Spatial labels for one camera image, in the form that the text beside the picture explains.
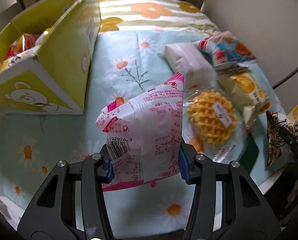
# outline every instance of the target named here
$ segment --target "blue gripper pad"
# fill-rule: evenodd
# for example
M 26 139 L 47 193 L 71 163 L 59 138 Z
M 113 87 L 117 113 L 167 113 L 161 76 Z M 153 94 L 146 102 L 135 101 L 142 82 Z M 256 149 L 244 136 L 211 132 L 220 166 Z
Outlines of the blue gripper pad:
M 180 169 L 181 177 L 185 180 L 186 183 L 188 183 L 190 181 L 189 163 L 181 147 L 180 147 L 179 157 L 178 157 L 178 166 Z M 114 179 L 113 167 L 112 167 L 111 161 L 109 161 L 108 163 L 108 173 L 106 177 L 109 182 L 111 182 Z
M 112 168 L 112 164 L 111 164 L 110 160 L 109 160 L 109 163 L 108 163 L 107 179 L 108 179 L 109 182 L 111 182 L 114 179 L 113 168 Z
M 179 151 L 178 166 L 180 169 L 181 177 L 185 180 L 186 183 L 189 183 L 190 181 L 189 162 L 182 147 L 180 147 L 180 151 Z

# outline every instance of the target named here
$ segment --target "bed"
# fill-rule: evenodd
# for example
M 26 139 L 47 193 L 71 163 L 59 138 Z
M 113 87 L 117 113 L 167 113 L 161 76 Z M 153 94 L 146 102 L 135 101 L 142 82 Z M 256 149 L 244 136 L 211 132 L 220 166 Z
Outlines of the bed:
M 7 216 L 14 228 L 57 161 L 82 161 L 105 144 L 106 134 L 95 127 L 95 120 L 105 105 L 113 100 L 123 104 L 172 75 L 167 62 L 157 53 L 164 44 L 200 40 L 220 31 L 199 8 L 183 1 L 100 0 L 100 8 L 102 26 L 89 74 L 85 114 L 0 113 L 0 200 L 7 206 Z M 261 69 L 255 65 L 252 71 L 268 92 L 272 103 L 270 110 L 284 113 Z M 261 185 L 288 160 L 280 158 L 265 168 L 265 114 L 254 124 L 252 135 L 259 156 L 254 158 L 250 175 Z M 197 152 L 203 151 L 186 122 L 183 137 Z M 236 140 L 240 143 L 224 160 L 226 163 L 241 157 L 244 141 L 242 138 Z M 217 192 L 221 193 L 220 185 L 217 185 Z M 151 184 L 105 192 L 115 237 L 150 236 L 184 228 L 193 193 L 194 187 L 186 185 L 179 174 Z M 79 196 L 77 187 L 77 228 L 83 230 Z M 220 226 L 220 213 L 221 200 L 217 198 L 215 228 Z

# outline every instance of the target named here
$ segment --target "white packaged snack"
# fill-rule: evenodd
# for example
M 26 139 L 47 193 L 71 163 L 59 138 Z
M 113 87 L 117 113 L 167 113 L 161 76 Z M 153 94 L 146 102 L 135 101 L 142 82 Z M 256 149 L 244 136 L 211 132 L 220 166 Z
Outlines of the white packaged snack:
M 114 101 L 97 118 L 107 132 L 107 149 L 115 178 L 105 190 L 135 187 L 179 173 L 183 75 L 120 106 Z
M 164 56 L 175 73 L 184 75 L 184 90 L 217 80 L 212 65 L 192 43 L 168 44 Z

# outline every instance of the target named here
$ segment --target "plastic bag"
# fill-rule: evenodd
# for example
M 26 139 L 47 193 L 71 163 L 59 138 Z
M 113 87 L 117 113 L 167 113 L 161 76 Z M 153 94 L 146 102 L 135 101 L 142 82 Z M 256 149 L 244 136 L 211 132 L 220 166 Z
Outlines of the plastic bag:
M 245 126 L 236 107 L 216 82 L 184 93 L 183 111 L 204 143 L 204 154 L 221 162 L 235 148 L 236 133 L 246 139 Z
M 256 60 L 251 51 L 229 31 L 194 42 L 198 49 L 212 59 L 215 70 L 227 69 L 232 63 Z
M 184 75 L 184 90 L 217 79 L 212 65 L 190 42 L 166 45 L 164 56 L 175 73 Z
M 269 141 L 267 166 L 270 166 L 281 155 L 288 154 L 290 151 L 290 147 L 279 136 L 277 128 L 285 127 L 298 138 L 298 105 L 287 116 L 272 111 L 267 111 L 266 116 L 268 123 L 267 137 Z
M 52 29 L 51 28 L 47 28 L 36 40 L 35 42 L 35 46 L 37 45 L 41 45 L 42 43 L 44 43 L 47 39 L 47 37 L 51 34 Z
M 23 34 L 16 39 L 9 47 L 8 52 L 5 56 L 5 60 L 9 59 L 17 54 L 26 51 L 35 46 L 35 42 L 38 39 L 37 34 Z
M 218 72 L 218 81 L 238 106 L 247 128 L 271 106 L 265 90 L 248 67 Z
M 96 126 L 107 132 L 115 178 L 107 190 L 135 187 L 179 173 L 183 75 L 120 106 L 106 106 Z

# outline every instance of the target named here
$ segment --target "floral tablecloth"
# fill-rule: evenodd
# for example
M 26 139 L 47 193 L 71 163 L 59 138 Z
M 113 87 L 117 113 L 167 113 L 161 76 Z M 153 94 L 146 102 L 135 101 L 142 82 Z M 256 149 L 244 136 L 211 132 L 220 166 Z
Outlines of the floral tablecloth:
M 101 109 L 113 100 L 123 104 L 172 75 L 167 62 L 157 54 L 163 44 L 189 42 L 202 37 L 195 33 L 167 31 L 101 33 L 91 66 L 85 114 L 54 116 L 0 113 L 0 195 L 5 195 L 25 209 L 57 161 L 82 161 L 98 152 L 106 143 L 106 133 L 95 126 Z M 273 104 L 271 110 L 284 112 L 260 68 L 253 65 L 252 71 L 268 91 Z M 184 122 L 183 126 L 184 139 L 201 151 L 203 146 L 197 143 L 189 125 Z M 260 153 L 251 176 L 259 185 L 286 160 L 280 159 L 266 169 L 265 115 L 259 117 L 252 129 Z M 244 148 L 242 139 L 237 138 L 237 141 L 240 143 L 230 159 L 238 159 Z M 149 236 L 184 228 L 194 188 L 186 185 L 178 174 L 152 184 L 105 192 L 115 237 Z M 82 229 L 79 195 L 76 194 L 77 227 Z M 220 212 L 221 198 L 217 196 L 216 213 Z M 18 222 L 20 215 L 13 214 L 12 217 Z

